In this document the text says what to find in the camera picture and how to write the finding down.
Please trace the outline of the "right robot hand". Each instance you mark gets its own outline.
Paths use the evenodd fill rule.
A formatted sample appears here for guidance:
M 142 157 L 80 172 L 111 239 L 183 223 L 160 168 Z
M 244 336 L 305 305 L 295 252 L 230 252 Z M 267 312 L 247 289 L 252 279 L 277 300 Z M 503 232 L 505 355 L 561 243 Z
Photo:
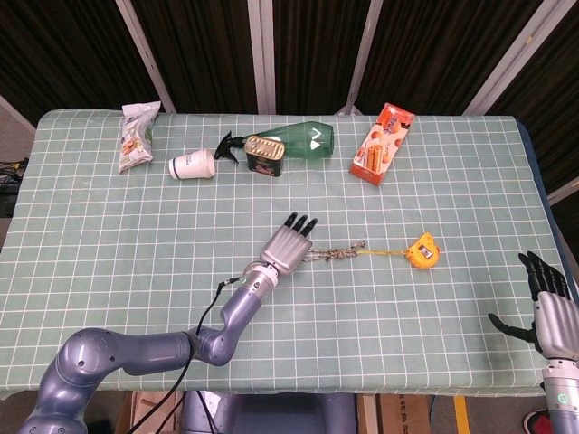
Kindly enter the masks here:
M 507 325 L 489 313 L 492 325 L 504 335 L 533 344 L 547 360 L 578 360 L 578 305 L 572 300 L 564 275 L 534 252 L 518 255 L 527 272 L 534 308 L 528 329 Z

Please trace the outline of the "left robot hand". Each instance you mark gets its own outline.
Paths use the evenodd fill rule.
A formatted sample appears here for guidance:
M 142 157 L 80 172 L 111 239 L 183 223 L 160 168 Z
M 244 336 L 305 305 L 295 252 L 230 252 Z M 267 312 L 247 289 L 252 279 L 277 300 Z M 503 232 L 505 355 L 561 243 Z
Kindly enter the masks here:
M 260 261 L 272 265 L 281 276 L 291 274 L 311 249 L 308 236 L 317 223 L 317 218 L 293 212 L 266 243 Z

